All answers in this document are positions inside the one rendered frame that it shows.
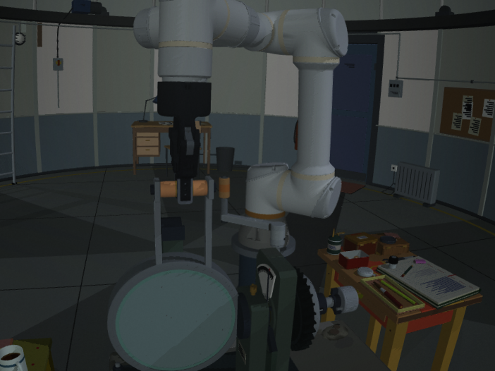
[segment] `open notebook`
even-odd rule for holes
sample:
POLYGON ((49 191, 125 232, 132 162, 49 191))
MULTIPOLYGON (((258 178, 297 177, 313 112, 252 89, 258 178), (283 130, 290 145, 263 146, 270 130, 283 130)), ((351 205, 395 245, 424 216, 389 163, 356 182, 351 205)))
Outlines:
POLYGON ((435 308, 444 307, 461 299, 479 293, 480 288, 461 279, 445 269, 423 259, 426 263, 415 264, 422 257, 408 257, 400 260, 395 269, 388 264, 380 265, 377 271, 387 275, 401 286, 411 290, 435 308), (412 269, 401 275, 412 265, 412 269))

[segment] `coffee mug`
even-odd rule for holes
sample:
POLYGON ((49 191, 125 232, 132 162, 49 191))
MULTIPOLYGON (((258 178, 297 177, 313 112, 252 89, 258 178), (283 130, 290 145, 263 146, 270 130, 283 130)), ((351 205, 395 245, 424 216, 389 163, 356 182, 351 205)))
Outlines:
POLYGON ((0 348, 0 371, 28 371, 22 347, 9 345, 0 348))

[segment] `black gear wheel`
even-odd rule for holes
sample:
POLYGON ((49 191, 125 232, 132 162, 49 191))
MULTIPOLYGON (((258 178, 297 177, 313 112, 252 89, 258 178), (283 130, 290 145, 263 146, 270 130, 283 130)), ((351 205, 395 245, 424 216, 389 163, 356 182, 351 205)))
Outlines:
POLYGON ((291 350, 308 349, 314 339, 314 303, 307 279, 298 268, 298 283, 295 289, 294 321, 292 323, 291 350))

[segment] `green jar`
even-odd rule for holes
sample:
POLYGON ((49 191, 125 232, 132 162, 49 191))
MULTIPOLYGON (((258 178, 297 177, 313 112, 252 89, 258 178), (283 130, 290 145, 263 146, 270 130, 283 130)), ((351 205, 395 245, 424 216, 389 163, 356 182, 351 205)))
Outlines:
POLYGON ((328 245, 326 251, 331 255, 338 255, 341 253, 343 238, 339 235, 330 236, 328 239, 328 245))

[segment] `white radiator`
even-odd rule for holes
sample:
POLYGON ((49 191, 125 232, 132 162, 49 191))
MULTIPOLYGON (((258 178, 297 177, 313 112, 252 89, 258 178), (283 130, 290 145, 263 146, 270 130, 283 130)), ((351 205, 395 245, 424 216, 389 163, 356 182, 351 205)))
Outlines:
POLYGON ((408 197, 423 202, 423 206, 436 204, 436 190, 439 187, 440 170, 399 162, 397 186, 394 197, 408 197))

